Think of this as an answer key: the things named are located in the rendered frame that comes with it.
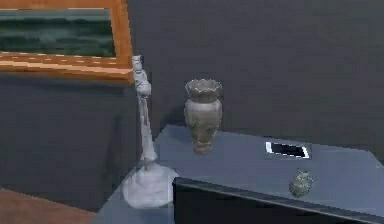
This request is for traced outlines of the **black television set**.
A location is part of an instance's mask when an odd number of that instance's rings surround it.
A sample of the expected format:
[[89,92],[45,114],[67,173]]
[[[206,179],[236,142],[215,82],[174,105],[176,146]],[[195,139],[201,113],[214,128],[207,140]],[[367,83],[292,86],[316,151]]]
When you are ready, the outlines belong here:
[[175,224],[384,224],[384,217],[178,177]]

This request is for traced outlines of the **grey ruffled vase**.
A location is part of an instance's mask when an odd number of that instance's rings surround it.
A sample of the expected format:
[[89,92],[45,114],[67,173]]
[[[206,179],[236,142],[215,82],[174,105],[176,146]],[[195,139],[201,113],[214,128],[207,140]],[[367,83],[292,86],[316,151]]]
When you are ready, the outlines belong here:
[[188,100],[184,117],[189,128],[193,150],[199,154],[212,149],[212,141],[221,124],[222,103],[220,82],[213,79],[193,79],[185,85]]

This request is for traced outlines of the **pale grey table lamp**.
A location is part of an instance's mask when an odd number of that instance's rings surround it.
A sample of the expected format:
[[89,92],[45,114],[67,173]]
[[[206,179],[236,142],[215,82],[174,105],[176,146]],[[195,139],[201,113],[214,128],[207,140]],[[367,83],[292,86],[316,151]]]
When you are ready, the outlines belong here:
[[173,201],[172,181],[178,174],[173,169],[156,163],[157,153],[148,111],[151,83],[144,70],[141,55],[132,57],[132,66],[140,115],[142,154],[140,167],[123,182],[122,193],[125,201],[133,208],[162,207]]

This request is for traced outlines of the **black white-edged phone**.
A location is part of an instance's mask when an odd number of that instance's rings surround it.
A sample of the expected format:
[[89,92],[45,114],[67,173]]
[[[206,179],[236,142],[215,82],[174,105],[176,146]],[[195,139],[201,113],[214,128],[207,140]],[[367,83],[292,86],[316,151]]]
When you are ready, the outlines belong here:
[[305,146],[296,146],[283,143],[266,142],[266,152],[269,154],[278,154],[296,158],[309,158],[308,149]]

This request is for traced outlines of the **grey table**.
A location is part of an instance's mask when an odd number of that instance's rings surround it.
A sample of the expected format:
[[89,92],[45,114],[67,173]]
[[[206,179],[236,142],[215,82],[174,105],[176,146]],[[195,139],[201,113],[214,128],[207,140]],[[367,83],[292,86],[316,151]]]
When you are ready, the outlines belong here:
[[[181,178],[208,182],[303,202],[384,217],[384,165],[364,150],[308,144],[309,158],[266,152],[263,137],[219,132],[213,149],[194,153],[189,131],[166,126],[155,140],[159,164]],[[299,170],[314,182],[308,194],[294,197],[289,183]],[[91,224],[175,224],[173,204],[134,209],[115,191]]]

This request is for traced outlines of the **wood framed green picture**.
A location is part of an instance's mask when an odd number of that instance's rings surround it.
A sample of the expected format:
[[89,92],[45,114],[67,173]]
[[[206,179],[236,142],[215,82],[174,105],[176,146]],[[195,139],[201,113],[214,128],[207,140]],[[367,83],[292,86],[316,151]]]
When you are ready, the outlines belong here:
[[133,81],[126,0],[0,0],[0,71]]

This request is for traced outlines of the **small grey-green lumpy object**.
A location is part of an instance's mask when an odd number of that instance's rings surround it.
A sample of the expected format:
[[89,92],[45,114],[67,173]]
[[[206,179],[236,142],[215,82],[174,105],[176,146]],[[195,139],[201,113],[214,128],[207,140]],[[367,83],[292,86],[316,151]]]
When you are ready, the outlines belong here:
[[299,170],[289,183],[289,191],[294,197],[303,197],[309,193],[313,182],[308,170]]

